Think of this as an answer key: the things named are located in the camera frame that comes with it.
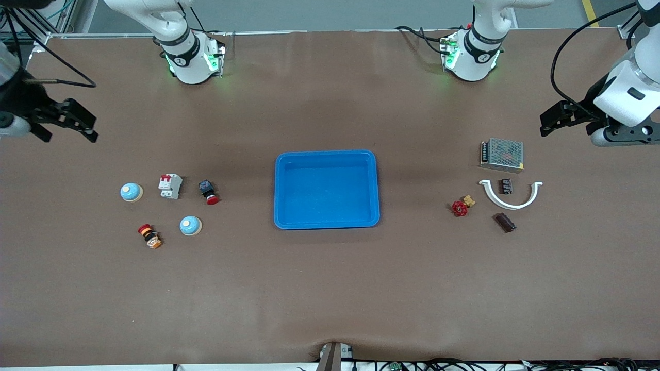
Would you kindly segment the metal mesh power supply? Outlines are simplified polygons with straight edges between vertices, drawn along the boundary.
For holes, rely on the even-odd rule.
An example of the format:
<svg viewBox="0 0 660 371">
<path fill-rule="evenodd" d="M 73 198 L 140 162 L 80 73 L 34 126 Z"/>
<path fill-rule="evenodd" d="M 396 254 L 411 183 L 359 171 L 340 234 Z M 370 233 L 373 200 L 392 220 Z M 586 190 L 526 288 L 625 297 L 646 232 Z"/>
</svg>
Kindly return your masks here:
<svg viewBox="0 0 660 371">
<path fill-rule="evenodd" d="M 524 144 L 494 137 L 481 142 L 480 167 L 493 171 L 522 172 L 524 170 Z"/>
</svg>

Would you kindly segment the white curved plastic clip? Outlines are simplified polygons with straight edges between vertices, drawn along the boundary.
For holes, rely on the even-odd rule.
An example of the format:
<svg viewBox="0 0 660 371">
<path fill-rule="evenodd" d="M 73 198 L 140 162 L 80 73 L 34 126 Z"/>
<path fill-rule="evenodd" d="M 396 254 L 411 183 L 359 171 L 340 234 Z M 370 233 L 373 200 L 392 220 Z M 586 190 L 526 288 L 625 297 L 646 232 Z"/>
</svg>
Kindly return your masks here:
<svg viewBox="0 0 660 371">
<path fill-rule="evenodd" d="M 535 182 L 535 183 L 531 184 L 531 192 L 530 192 L 530 197 L 528 198 L 528 200 L 524 204 L 511 205 L 511 204 L 507 204 L 507 202 L 504 202 L 499 197 L 497 197 L 497 195 L 495 194 L 495 192 L 493 190 L 492 183 L 489 179 L 482 179 L 478 183 L 479 183 L 479 185 L 483 186 L 488 199 L 491 202 L 493 202 L 493 204 L 495 204 L 498 207 L 500 207 L 502 209 L 505 209 L 505 210 L 521 210 L 523 208 L 526 208 L 526 207 L 530 206 L 537 199 L 539 188 L 542 185 L 544 185 L 543 182 Z"/>
</svg>

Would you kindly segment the red yellow button white end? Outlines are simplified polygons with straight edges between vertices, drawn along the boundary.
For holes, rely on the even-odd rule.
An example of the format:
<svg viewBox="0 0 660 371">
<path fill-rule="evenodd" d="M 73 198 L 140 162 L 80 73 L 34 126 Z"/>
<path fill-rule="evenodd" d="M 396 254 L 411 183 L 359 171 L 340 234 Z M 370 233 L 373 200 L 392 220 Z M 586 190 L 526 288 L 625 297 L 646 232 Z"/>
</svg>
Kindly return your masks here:
<svg viewBox="0 0 660 371">
<path fill-rule="evenodd" d="M 151 225 L 145 224 L 140 226 L 138 228 L 138 233 L 144 238 L 144 241 L 149 248 L 156 249 L 161 246 L 162 241 Z"/>
</svg>

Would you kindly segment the red mushroom button black body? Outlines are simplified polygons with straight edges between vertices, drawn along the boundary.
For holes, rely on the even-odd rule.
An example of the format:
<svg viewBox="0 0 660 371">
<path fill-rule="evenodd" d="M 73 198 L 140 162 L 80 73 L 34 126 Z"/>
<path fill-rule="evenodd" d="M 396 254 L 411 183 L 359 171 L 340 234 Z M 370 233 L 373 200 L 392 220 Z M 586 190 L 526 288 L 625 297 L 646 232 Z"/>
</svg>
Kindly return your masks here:
<svg viewBox="0 0 660 371">
<path fill-rule="evenodd" d="M 206 204 L 216 205 L 220 201 L 214 186 L 210 181 L 208 181 L 208 179 L 205 179 L 199 183 L 199 189 L 201 195 L 205 197 Z"/>
</svg>

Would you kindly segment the blue plastic tray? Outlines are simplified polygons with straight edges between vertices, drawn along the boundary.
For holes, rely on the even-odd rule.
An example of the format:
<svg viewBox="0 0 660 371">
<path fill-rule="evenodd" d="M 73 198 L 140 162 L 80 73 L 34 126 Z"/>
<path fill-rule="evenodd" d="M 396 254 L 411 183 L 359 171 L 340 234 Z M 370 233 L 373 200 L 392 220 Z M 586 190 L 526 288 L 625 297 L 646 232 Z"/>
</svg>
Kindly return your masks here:
<svg viewBox="0 0 660 371">
<path fill-rule="evenodd" d="M 367 228 L 380 216 L 372 151 L 299 151 L 276 158 L 273 221 L 279 229 Z"/>
</svg>

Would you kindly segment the brown table mat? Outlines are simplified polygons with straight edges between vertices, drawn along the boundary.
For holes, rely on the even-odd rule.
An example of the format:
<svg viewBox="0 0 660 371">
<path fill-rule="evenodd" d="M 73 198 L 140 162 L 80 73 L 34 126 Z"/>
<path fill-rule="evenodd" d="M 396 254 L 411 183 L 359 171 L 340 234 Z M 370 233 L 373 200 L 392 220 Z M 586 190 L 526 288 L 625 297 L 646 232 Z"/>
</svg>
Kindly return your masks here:
<svg viewBox="0 0 660 371">
<path fill-rule="evenodd" d="M 540 136 L 566 35 L 514 31 L 477 83 L 395 31 L 236 36 L 200 86 L 149 38 L 50 40 L 97 88 L 48 91 L 99 139 L 0 140 L 0 367 L 306 362 L 332 341 L 382 361 L 660 359 L 660 145 Z M 492 137 L 524 144 L 522 172 L 480 167 Z M 274 225 L 278 155 L 354 149 L 376 157 L 377 225 Z M 482 179 L 511 205 L 544 185 L 505 210 Z"/>
</svg>

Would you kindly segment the aluminium frame profile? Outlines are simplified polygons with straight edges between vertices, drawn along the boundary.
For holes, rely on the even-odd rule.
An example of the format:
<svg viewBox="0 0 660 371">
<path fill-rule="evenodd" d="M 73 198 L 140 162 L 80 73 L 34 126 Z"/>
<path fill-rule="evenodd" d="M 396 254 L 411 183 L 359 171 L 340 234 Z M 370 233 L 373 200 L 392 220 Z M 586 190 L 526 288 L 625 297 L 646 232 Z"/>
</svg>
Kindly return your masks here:
<svg viewBox="0 0 660 371">
<path fill-rule="evenodd" d="M 630 13 L 624 22 L 617 25 L 617 30 L 621 39 L 634 39 L 635 33 L 641 27 L 643 21 L 639 14 L 639 10 Z"/>
<path fill-rule="evenodd" d="M 81 0 L 0 0 L 0 42 L 30 44 L 71 30 Z"/>
</svg>

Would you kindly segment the white circuit breaker red switch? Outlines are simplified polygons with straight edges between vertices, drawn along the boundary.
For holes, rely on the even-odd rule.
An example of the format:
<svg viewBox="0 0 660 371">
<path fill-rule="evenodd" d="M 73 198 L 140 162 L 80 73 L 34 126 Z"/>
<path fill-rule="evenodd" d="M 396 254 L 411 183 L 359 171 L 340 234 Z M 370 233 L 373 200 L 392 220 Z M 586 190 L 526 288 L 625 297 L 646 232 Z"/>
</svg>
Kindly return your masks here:
<svg viewBox="0 0 660 371">
<path fill-rule="evenodd" d="M 159 178 L 158 190 L 164 199 L 179 199 L 183 178 L 177 174 L 163 174 Z"/>
</svg>

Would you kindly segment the metal table clamp bracket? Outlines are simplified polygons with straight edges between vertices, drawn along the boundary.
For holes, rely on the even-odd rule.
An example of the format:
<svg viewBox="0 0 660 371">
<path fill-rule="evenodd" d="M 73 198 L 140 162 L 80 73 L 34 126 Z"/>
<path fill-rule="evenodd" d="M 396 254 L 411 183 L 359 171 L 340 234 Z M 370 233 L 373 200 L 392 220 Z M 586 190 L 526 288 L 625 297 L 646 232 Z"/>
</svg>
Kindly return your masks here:
<svg viewBox="0 0 660 371">
<path fill-rule="evenodd" d="M 353 362 L 353 346 L 332 342 L 321 347 L 316 371 L 345 371 L 345 362 Z"/>
</svg>

